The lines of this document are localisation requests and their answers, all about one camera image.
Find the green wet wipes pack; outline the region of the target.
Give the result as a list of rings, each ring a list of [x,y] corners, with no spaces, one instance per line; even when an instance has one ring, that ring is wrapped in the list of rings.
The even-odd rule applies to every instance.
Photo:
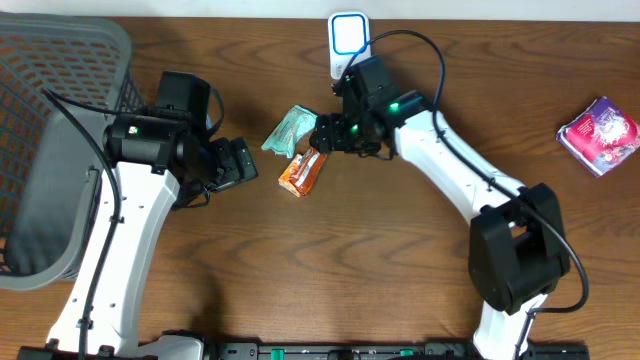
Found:
[[[262,144],[263,151],[291,159],[297,143],[315,128],[317,115],[300,106],[293,106]]]

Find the orange tissue pack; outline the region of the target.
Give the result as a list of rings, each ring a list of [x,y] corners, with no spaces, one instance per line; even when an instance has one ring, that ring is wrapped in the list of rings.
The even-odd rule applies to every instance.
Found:
[[[292,193],[296,197],[301,197],[301,193],[291,183],[291,177],[298,171],[301,161],[302,161],[302,155],[296,154],[293,157],[292,161],[287,166],[287,168],[278,178],[279,185],[285,188],[286,190],[288,190],[290,193]]]

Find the red chocolate bar wrapper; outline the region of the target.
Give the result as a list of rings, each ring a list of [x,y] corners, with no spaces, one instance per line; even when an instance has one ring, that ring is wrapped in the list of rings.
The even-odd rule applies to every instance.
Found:
[[[320,153],[313,147],[310,147],[300,157],[297,168],[291,173],[288,180],[297,196],[306,196],[311,192],[326,160],[327,155]]]

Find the purple snack packet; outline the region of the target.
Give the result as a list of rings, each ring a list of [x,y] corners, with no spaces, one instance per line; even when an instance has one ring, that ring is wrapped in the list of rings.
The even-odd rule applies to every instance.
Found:
[[[639,149],[639,124],[603,96],[562,126],[556,140],[595,177],[601,177]]]

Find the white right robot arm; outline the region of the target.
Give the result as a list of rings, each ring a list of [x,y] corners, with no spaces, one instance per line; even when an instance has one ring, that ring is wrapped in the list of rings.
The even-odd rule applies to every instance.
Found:
[[[534,310],[570,269],[553,233],[560,220],[553,191],[507,176],[466,144],[435,103],[405,92],[383,61],[342,62],[331,71],[339,113],[318,117],[310,144],[323,154],[377,156],[383,145],[416,166],[470,227],[468,272],[483,299],[472,342],[484,359],[518,359]]]

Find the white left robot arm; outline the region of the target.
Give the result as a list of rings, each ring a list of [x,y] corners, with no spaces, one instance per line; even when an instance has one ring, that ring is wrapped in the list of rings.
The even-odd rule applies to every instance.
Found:
[[[42,347],[23,346],[18,360],[214,359],[215,345],[190,331],[139,342],[139,311],[160,230],[172,209],[200,207],[199,197],[253,180],[246,141],[215,139],[209,101],[217,89],[189,73],[166,71],[156,103],[113,120],[95,140],[69,111],[73,100],[46,98],[83,136],[102,165],[100,194],[79,275]]]

